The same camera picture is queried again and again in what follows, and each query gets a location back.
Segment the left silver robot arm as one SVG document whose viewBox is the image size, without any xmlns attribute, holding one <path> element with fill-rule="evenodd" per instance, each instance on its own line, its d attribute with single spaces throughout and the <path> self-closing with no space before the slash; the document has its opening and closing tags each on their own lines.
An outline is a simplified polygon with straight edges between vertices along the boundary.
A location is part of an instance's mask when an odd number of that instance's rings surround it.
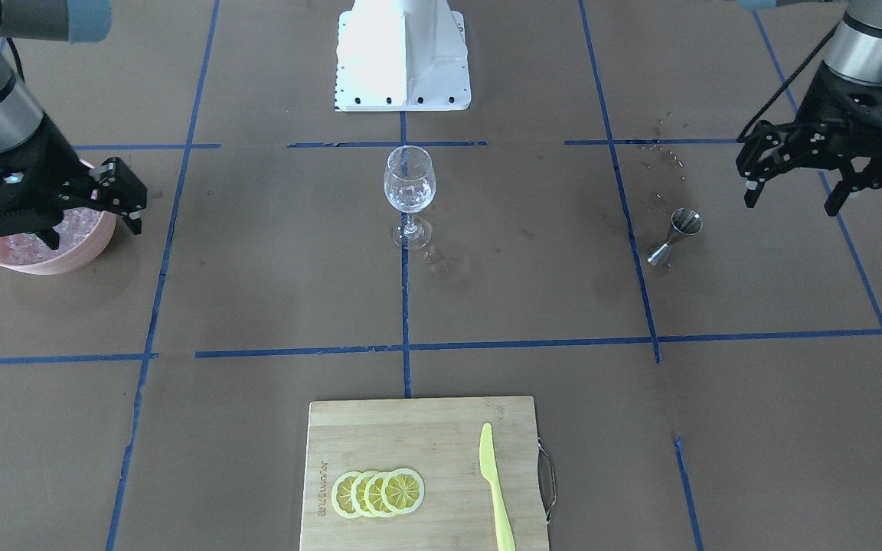
<svg viewBox="0 0 882 551">
<path fill-rule="evenodd" d="M 795 118 L 771 123 L 756 114 L 738 136 L 744 202 L 786 172 L 837 171 L 824 210 L 833 217 L 851 196 L 882 188 L 882 1 L 851 1 L 816 51 L 825 53 Z"/>
</svg>

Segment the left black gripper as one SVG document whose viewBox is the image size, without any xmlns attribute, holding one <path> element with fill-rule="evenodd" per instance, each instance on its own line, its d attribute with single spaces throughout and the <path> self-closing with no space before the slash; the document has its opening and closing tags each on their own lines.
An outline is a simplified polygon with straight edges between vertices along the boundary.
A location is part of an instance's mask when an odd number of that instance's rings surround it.
<svg viewBox="0 0 882 551">
<path fill-rule="evenodd" d="M 797 168 L 836 170 L 824 210 L 836 217 L 847 199 L 864 189 L 882 188 L 882 84 L 846 80 L 829 66 L 816 70 L 795 122 L 758 121 L 737 137 L 736 158 L 745 178 L 746 208 L 755 208 L 766 182 Z M 851 159 L 870 159 L 862 171 Z"/>
</svg>

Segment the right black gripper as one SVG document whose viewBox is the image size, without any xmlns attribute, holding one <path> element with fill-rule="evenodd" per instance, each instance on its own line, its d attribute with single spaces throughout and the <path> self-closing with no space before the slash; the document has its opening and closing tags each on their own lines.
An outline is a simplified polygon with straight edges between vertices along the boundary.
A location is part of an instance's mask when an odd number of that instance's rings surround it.
<svg viewBox="0 0 882 551">
<path fill-rule="evenodd" d="M 59 250 L 62 237 L 52 227 L 73 208 L 111 213 L 139 235 L 147 200 L 147 187 L 123 158 L 88 167 L 50 116 L 27 141 L 0 153 L 0 237 L 27 233 Z"/>
</svg>

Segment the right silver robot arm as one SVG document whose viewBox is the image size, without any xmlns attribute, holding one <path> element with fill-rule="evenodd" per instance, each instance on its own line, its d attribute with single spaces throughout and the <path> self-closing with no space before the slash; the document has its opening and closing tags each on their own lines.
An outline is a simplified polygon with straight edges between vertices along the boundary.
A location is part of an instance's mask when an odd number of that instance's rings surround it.
<svg viewBox="0 0 882 551">
<path fill-rule="evenodd" d="M 95 43 L 111 31 L 109 1 L 0 1 L 0 38 Z M 0 237 L 26 233 L 51 249 L 64 213 L 88 208 L 142 230 L 146 186 L 118 157 L 89 168 L 0 53 Z"/>
</svg>

